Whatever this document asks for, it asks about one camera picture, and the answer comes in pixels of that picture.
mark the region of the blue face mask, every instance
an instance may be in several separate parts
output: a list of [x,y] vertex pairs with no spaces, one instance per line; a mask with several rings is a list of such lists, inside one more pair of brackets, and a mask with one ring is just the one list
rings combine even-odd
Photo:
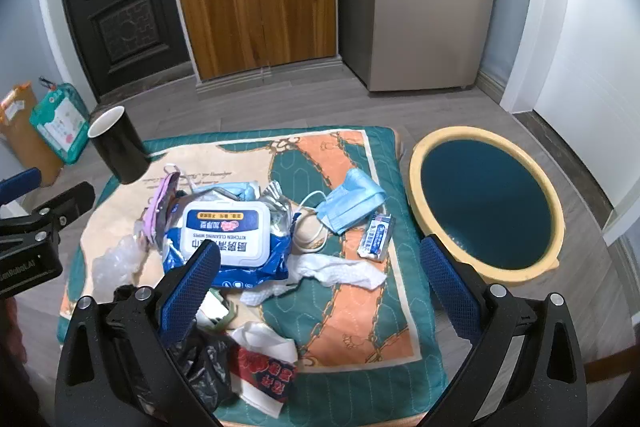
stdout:
[[366,172],[349,169],[344,183],[316,206],[316,213],[328,229],[342,235],[385,200],[385,191]]

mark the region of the blue wipes package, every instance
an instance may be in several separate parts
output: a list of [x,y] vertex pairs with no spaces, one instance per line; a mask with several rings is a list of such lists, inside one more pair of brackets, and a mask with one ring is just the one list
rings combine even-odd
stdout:
[[291,252],[291,235],[270,234],[270,216],[267,207],[259,201],[194,201],[188,204],[182,219],[164,235],[164,272],[183,266],[201,242],[210,239],[220,248],[222,258],[212,287],[253,288],[268,280],[287,279],[286,260]]
[[186,259],[205,239],[218,245],[224,266],[258,267],[269,257],[271,213],[261,201],[193,201],[182,219],[180,253]]

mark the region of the white tissue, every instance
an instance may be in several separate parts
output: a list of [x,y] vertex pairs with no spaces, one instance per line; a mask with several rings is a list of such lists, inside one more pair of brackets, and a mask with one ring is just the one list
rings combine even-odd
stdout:
[[296,363],[298,361],[296,343],[291,339],[279,336],[266,324],[249,321],[237,330],[233,330],[229,336],[244,349],[254,353],[261,353],[283,362]]
[[318,279],[322,286],[343,283],[368,290],[377,288],[386,279],[386,274],[368,261],[350,261],[322,253],[289,255],[287,269],[289,269],[287,280],[267,281],[255,288],[244,290],[240,301],[249,306],[257,306],[272,295],[282,295],[297,288],[303,277]]

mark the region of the tiled floor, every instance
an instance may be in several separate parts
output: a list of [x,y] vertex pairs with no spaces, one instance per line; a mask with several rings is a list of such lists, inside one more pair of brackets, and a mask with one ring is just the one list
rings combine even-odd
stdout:
[[[143,139],[198,132],[363,124],[393,127],[404,145],[401,169],[406,176],[414,144],[429,132],[448,125],[478,126],[500,134],[523,147],[551,179],[564,210],[566,234],[555,272],[512,288],[516,295],[544,298],[551,291],[564,295],[569,305],[585,361],[630,346],[633,332],[628,306],[618,274],[600,235],[600,227],[558,165],[539,142],[511,115],[478,89],[423,94],[372,94],[348,71],[344,77],[322,81],[300,78],[199,101],[193,81],[173,82],[125,101],[131,120]],[[82,180],[100,193],[109,178],[106,166],[89,146],[80,161],[65,168],[53,188],[38,197],[44,201]],[[88,219],[63,231],[60,253],[68,266]],[[65,275],[18,296],[24,332],[36,386],[49,408],[60,349],[56,342],[58,309]],[[437,338],[445,369],[452,377],[469,350],[459,339],[444,312],[436,312]],[[520,341],[503,365],[483,411],[495,408],[517,357]],[[590,385],[590,418],[610,402],[625,377]]]

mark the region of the plastic basin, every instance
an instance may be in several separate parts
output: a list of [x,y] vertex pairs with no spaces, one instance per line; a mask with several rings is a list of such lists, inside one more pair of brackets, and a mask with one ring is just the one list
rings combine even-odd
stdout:
[[487,282],[524,283],[559,266],[562,207],[539,165],[507,139],[447,127],[414,148],[408,199],[425,234]]

